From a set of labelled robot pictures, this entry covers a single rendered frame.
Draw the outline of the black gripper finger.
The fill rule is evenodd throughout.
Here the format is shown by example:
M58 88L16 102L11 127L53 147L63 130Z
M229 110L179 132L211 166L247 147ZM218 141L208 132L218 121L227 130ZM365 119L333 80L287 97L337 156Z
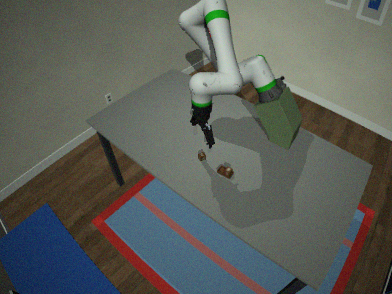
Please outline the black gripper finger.
M199 121L195 120L194 113L193 113L192 118L190 120L190 123L192 123L192 135L193 136L198 134L198 131L197 131L197 124L198 124L198 122Z
M206 124L206 128L203 129L202 123L200 122L199 125L201 126L202 131L204 132L204 135L207 140L207 153L212 152L212 145L215 144L213 133L212 133L212 126Z

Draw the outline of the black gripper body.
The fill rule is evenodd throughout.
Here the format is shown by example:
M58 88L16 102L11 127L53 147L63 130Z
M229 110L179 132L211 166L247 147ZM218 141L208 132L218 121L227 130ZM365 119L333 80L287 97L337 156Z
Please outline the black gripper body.
M195 120L199 121L198 124L201 122L203 128L205 128L205 127L206 127L206 124L205 124L205 123L208 124L208 120L209 120L209 118L210 118L210 114L209 114L209 115L206 115L206 116L198 116L198 115L195 115L195 114L194 114L194 118L195 118Z

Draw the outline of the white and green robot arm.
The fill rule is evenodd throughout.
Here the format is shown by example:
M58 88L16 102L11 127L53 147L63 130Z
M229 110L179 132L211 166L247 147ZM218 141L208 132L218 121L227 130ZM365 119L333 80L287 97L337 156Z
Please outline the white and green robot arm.
M258 92L260 103L276 99L287 87L282 81L284 76L275 81L263 55L237 63L226 0L199 1L180 15L179 25L216 69L216 72L196 73L189 81L191 111L195 115L206 116L212 112L212 96L236 94L248 83Z

